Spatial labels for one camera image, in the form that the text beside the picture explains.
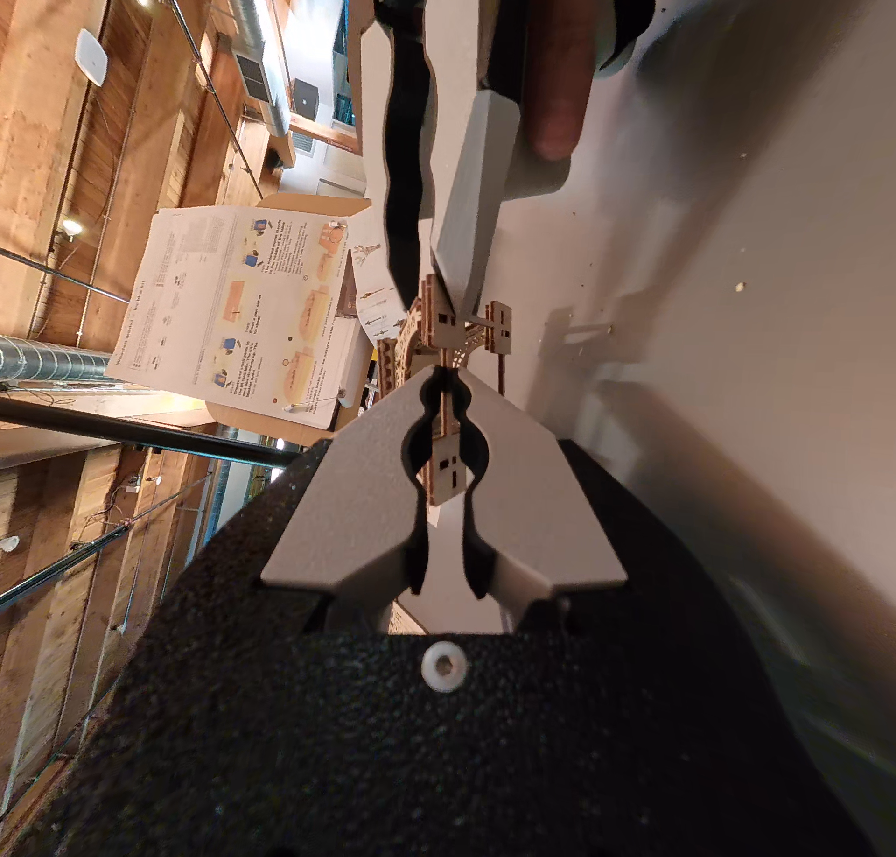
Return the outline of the black pole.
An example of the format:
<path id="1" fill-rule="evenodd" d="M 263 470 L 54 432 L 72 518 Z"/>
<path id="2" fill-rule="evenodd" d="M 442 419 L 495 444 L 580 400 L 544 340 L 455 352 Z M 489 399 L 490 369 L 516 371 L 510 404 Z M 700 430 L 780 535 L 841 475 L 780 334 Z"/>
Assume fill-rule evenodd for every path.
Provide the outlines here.
<path id="1" fill-rule="evenodd" d="M 27 428 L 267 468 L 284 469 L 297 459 L 295 452 L 253 445 L 227 437 L 191 433 L 183 428 L 26 403 L 7 397 L 1 400 L 1 420 Z"/>

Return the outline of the glass window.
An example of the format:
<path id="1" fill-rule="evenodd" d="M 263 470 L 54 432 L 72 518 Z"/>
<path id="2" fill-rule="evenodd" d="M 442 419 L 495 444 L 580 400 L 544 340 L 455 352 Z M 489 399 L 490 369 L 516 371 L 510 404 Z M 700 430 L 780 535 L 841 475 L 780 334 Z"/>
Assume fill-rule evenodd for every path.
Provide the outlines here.
<path id="1" fill-rule="evenodd" d="M 333 119 L 355 127 L 356 120 L 349 81 L 350 0 L 342 1 L 340 17 L 332 45 Z"/>

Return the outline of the brown cardboard board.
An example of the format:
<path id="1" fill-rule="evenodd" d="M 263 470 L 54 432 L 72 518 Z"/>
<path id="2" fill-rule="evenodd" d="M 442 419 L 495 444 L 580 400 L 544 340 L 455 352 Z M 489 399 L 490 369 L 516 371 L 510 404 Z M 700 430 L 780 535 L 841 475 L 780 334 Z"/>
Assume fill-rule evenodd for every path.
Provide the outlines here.
<path id="1" fill-rule="evenodd" d="M 277 193 L 265 197 L 259 207 L 304 213 L 333 211 L 337 216 L 349 217 L 360 213 L 371 204 L 369 199 L 358 197 L 326 197 Z M 322 429 L 297 421 L 291 414 L 283 418 L 270 417 L 247 410 L 205 402 L 209 415 L 218 423 L 270 437 L 282 437 L 302 448 L 310 448 L 321 439 L 330 439 L 336 432 L 351 423 L 358 415 L 361 398 L 367 380 L 367 370 L 374 352 L 361 326 L 354 318 L 336 318 L 339 329 L 346 331 L 345 355 L 342 363 L 344 398 L 337 398 L 332 429 Z"/>

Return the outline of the white wireless access point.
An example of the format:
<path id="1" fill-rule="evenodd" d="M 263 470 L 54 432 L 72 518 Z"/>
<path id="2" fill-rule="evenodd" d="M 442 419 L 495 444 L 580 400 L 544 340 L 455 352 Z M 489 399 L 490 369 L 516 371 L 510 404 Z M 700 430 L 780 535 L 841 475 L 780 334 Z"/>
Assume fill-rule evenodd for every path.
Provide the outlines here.
<path id="1" fill-rule="evenodd" d="M 88 82 L 101 88 L 106 80 L 108 57 L 96 36 L 83 28 L 77 34 L 74 48 L 76 66 Z"/>

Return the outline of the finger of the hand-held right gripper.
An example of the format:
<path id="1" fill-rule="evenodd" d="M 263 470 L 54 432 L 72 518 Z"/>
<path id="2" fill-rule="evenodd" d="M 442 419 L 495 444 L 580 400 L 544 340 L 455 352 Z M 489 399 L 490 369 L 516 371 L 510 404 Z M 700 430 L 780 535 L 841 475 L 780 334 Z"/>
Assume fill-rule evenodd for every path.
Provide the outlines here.
<path id="1" fill-rule="evenodd" d="M 479 315 L 521 125 L 531 0 L 427 0 L 435 82 L 433 269 L 459 320 Z"/>
<path id="2" fill-rule="evenodd" d="M 423 18 L 374 21 L 361 36 L 361 147 L 365 196 L 385 237 L 385 270 L 397 311 L 419 295 L 420 222 L 434 218 L 432 152 L 437 115 Z"/>

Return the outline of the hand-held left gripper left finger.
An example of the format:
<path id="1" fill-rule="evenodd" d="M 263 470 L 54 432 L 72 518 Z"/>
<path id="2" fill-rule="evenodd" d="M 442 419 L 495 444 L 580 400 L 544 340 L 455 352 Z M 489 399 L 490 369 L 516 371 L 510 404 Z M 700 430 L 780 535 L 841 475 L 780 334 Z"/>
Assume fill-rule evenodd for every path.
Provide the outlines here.
<path id="1" fill-rule="evenodd" d="M 330 441 L 261 574 L 321 596 L 308 629 L 375 631 L 427 573 L 427 493 L 444 369 L 420 372 Z"/>

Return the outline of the silver ventilation duct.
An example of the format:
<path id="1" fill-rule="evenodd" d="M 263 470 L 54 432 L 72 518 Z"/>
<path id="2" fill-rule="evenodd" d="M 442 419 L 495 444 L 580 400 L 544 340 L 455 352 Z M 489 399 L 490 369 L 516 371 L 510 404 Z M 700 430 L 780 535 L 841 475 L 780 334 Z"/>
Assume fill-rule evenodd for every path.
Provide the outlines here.
<path id="1" fill-rule="evenodd" d="M 289 132 L 290 113 L 278 45 L 267 2 L 228 0 L 228 3 L 230 14 L 237 27 L 237 34 L 231 39 L 231 49 L 236 48 L 263 62 L 273 98 L 270 104 L 259 102 L 263 121 L 271 135 L 286 136 Z"/>

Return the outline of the thin metal ceiling pipe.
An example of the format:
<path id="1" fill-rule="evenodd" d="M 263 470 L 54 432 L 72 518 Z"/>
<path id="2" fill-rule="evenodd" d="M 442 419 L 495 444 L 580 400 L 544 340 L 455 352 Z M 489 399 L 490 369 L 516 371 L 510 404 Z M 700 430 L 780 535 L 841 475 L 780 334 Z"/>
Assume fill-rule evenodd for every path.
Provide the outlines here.
<path id="1" fill-rule="evenodd" d="M 215 86 L 215 83 L 213 81 L 213 78 L 210 74 L 208 67 L 206 67 L 206 65 L 203 61 L 203 56 L 201 54 L 199 47 L 197 46 L 197 43 L 193 37 L 193 34 L 191 33 L 189 26 L 185 20 L 185 16 L 181 9 L 181 6 L 179 5 L 177 0 L 166 0 L 166 1 L 168 3 L 168 6 L 170 7 L 171 11 L 173 12 L 175 20 L 178 23 L 178 25 L 181 29 L 181 32 L 184 34 L 184 37 L 190 47 L 196 67 L 200 70 L 200 72 L 203 76 L 205 90 L 208 93 L 208 95 L 211 96 L 213 103 L 214 103 L 215 107 L 217 108 L 218 114 L 222 120 L 222 124 L 228 130 L 230 144 L 233 146 L 236 154 L 240 157 L 241 164 L 243 167 L 243 172 L 245 173 L 245 176 L 248 178 L 248 180 L 251 182 L 252 188 L 255 191 L 256 195 L 261 199 L 261 198 L 263 198 L 263 192 L 261 191 L 260 183 L 252 171 L 252 168 L 249 164 L 249 160 L 245 155 L 245 151 L 239 142 L 237 132 L 231 125 L 230 116 L 229 116 L 226 108 L 224 107 L 223 103 L 220 100 L 218 90 Z"/>

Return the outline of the white desk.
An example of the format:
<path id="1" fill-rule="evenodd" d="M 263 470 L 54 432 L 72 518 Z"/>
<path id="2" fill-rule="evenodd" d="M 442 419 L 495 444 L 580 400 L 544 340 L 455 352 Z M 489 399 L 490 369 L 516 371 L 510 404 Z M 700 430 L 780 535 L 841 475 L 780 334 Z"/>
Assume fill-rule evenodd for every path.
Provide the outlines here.
<path id="1" fill-rule="evenodd" d="M 504 205 L 508 397 L 713 575 L 894 855 L 894 0 L 656 0 Z"/>

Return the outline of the air vent grille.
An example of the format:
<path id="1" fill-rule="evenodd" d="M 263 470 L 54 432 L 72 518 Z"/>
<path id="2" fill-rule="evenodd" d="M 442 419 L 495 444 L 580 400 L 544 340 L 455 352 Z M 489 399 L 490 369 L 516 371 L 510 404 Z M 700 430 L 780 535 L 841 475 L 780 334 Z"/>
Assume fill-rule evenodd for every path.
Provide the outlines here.
<path id="1" fill-rule="evenodd" d="M 238 70 L 248 97 L 254 101 L 270 104 L 273 98 L 268 87 L 263 62 L 236 48 L 232 48 L 231 53 L 238 64 Z"/>

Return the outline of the ribbed silver duct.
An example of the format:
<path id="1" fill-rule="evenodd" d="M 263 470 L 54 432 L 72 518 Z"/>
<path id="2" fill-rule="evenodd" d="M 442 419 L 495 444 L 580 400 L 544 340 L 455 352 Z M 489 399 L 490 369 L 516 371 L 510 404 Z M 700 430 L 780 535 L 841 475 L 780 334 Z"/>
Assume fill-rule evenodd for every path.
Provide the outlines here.
<path id="1" fill-rule="evenodd" d="M 110 359 L 110 354 L 101 351 L 1 336 L 1 384 L 123 385 L 124 381 L 106 374 Z"/>

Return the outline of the wooden laser-cut model piece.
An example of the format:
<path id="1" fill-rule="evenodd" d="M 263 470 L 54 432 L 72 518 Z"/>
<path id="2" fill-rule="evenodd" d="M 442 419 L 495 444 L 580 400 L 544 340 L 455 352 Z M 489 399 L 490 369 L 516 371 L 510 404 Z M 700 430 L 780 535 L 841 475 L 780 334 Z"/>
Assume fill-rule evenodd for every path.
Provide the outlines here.
<path id="1" fill-rule="evenodd" d="M 427 366 L 466 368 L 470 356 L 483 347 L 498 361 L 498 392 L 505 393 L 505 358 L 511 354 L 511 308 L 487 303 L 484 317 L 459 320 L 436 274 L 420 282 L 397 338 L 376 344 L 377 384 L 382 397 L 403 386 Z M 460 454 L 460 423 L 450 395 L 443 393 L 433 423 L 432 456 L 419 472 L 430 506 L 441 506 L 466 489 L 466 469 Z"/>

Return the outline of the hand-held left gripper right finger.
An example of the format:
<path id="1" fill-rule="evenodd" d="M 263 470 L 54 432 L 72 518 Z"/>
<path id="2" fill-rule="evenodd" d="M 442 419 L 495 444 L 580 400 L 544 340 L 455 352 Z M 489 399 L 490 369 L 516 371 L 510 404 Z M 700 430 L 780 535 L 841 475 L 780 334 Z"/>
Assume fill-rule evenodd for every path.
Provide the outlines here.
<path id="1" fill-rule="evenodd" d="M 452 380 L 464 497 L 463 569 L 521 626 L 537 604 L 624 584 L 628 575 L 559 442 L 468 370 Z"/>

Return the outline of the tower diagram sheet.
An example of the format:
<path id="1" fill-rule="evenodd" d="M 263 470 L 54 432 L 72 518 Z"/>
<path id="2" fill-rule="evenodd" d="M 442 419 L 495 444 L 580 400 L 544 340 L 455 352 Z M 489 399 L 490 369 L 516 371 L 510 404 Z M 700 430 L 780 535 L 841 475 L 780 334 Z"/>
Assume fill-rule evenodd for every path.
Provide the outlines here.
<path id="1" fill-rule="evenodd" d="M 339 403 L 350 408 L 357 403 L 358 377 L 365 369 L 363 347 L 377 337 L 392 337 L 402 311 L 387 263 L 384 217 L 370 206 L 352 215 L 348 223 L 349 257 L 347 278 L 355 285 L 355 317 L 344 317 L 337 328 L 344 335 L 340 363 Z"/>

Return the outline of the printed instruction sheet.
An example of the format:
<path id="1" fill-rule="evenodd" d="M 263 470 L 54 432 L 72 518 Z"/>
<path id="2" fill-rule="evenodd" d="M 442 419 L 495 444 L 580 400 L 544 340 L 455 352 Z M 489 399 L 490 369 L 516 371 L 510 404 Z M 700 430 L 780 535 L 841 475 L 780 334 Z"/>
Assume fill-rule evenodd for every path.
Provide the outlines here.
<path id="1" fill-rule="evenodd" d="M 349 217 L 259 205 L 159 210 L 106 374 L 275 418 L 336 394 Z M 334 403 L 292 416 L 328 429 Z"/>

